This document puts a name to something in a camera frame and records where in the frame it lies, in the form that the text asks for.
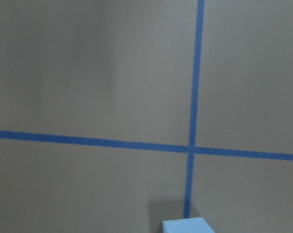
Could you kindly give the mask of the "light blue foam block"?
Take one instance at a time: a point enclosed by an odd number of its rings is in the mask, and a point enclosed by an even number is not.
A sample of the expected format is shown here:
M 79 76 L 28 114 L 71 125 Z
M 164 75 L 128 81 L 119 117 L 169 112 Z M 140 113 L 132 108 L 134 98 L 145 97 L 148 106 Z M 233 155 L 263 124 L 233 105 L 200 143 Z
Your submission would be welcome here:
M 163 233 L 215 233 L 202 217 L 165 220 Z

